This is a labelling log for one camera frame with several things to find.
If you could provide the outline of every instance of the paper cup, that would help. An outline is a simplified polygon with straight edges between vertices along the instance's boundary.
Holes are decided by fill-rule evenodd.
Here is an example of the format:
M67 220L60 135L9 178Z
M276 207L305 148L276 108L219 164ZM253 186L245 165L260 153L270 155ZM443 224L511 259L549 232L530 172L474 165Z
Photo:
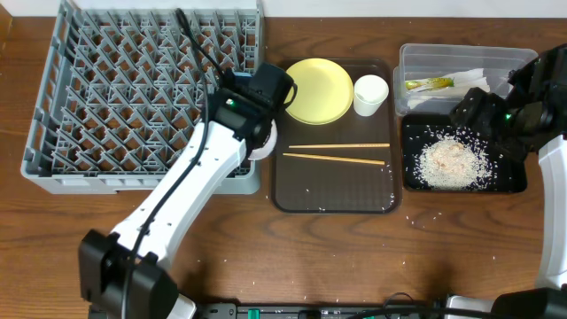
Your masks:
M354 84L354 110L370 116L388 97L388 83L376 75L364 75Z

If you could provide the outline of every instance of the cable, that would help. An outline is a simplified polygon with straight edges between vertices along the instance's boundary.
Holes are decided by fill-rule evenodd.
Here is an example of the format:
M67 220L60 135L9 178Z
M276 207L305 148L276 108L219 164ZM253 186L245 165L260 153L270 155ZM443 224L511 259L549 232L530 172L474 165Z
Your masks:
M211 56L209 56L205 52L205 49L201 47L201 45L197 42L197 40L195 40L189 28L189 21L187 20L187 16L183 12L183 10L179 8L175 9L175 17L177 18L177 21L179 21L179 24L181 25L180 27L183 29L185 35L189 37L189 41L191 42L191 48L193 49L196 48L197 50L199 50L205 56L205 58L208 59L209 62L211 62L211 64L213 64L214 68L216 69L216 72L219 74L219 82L220 82L219 86L222 86L224 80L224 73L222 72L221 66L218 63L216 63L216 61L213 60Z
M186 25L187 19L185 18L184 22L183 21L180 21L180 22L182 22L183 29L185 30L185 32L187 32L189 30L188 26ZM187 36L190 39L192 38L192 36L190 35L190 32L187 34ZM196 48L200 48L202 50L200 45L191 45L191 48L193 50L195 50ZM166 194L159 200L158 204L153 208L151 213L148 215L148 218L146 218L144 224L142 225L142 227L140 229L140 232L138 233L138 237L136 238L136 241L134 243L134 247L132 248L132 251L131 251L130 256L129 256L128 268L127 268L127 271L126 271L126 278L124 280L124 286L123 286L123 291L122 291L122 301L121 301L121 307L120 307L122 319L128 319L128 295L129 295L129 290L130 290L130 284L132 282L132 274L134 273L134 267L135 267L135 264L136 264L136 258L137 258L137 255L138 255L138 251L140 249L140 245L142 244L142 240L144 239L145 234L150 229L150 224L153 222L153 220L154 220L155 216L158 214L159 210L167 202L167 200L169 199L171 194L173 194L175 192L175 190L177 189L177 187L183 182L185 177L187 177L187 175L190 173L190 171L198 164L198 162L201 158L201 155L203 154L203 151L205 150L206 139L208 138L208 131L209 131L209 108L208 108L208 96L207 96L207 89L206 89L205 72L203 71L203 67L201 66L201 63L200 63L199 60L197 60L197 69L201 73L201 80L203 81L203 94L204 94L204 100L205 100L205 103L203 104L203 108L205 109L205 128L203 129L203 137L201 138L201 142L200 142L199 147L197 149L197 153L195 154L195 157L193 157L193 159L191 160L191 163L189 164L189 166L187 168L185 168L185 170L181 173L179 178L177 178L175 183L171 186L171 188L169 190L167 190Z
M351 315L346 319L365 319L371 316L378 315L460 315L471 318L485 318L485 319L517 319L508 315L495 315L482 311L457 309L457 308L430 308L430 307L397 307L392 309L378 309L365 311L356 315Z
M411 296L408 295L407 293L405 293L405 292L396 292L396 293L394 293L392 296L388 297L388 299L387 299L386 301L384 301L384 305L382 305L382 308L383 308L383 309L386 309L386 307L388 307L388 304L390 303L390 301L392 301L392 299L394 299L395 297L398 297L398 296L406 296L406 297L408 297L408 298L411 300L411 303L412 303L412 304L414 304L414 305L416 304L416 302L414 301L414 299L411 298ZM384 317L386 317L386 319L390 319L390 315L384 315Z

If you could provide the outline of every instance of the chopstick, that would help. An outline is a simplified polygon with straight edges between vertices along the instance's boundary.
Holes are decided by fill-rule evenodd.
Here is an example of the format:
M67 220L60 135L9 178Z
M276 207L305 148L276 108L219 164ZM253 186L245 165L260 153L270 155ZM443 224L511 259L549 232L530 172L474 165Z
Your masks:
M340 158L334 156L322 156L322 155L310 155L310 154L297 154L297 153L284 153L284 156L292 156L292 157L299 157L303 159L311 159L311 160L335 160L335 161L343 161L343 162L351 162L351 163L359 163L359 164L371 164L371 165L384 165L385 162L382 160L373 160L373 159L351 159L351 158Z
M378 148L390 147L388 143L384 144L313 144L313 145L290 145L290 148Z

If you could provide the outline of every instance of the yellow plate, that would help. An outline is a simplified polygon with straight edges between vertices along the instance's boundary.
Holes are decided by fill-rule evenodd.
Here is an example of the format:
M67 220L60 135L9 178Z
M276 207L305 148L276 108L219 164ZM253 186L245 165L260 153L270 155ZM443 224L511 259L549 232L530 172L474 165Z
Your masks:
M298 121L312 125L331 123L343 116L353 103L353 81L335 62L309 58L291 66L287 74L298 85L297 96L287 113Z

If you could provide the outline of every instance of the white wall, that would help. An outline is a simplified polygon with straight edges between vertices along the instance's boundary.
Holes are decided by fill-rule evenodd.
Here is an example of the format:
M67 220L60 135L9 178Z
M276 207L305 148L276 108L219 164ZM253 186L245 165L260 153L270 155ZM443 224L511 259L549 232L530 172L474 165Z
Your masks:
M75 0L80 8L217 9L254 6L254 0ZM565 0L262 0L267 17L567 18ZM0 0L12 16L53 16L59 0Z

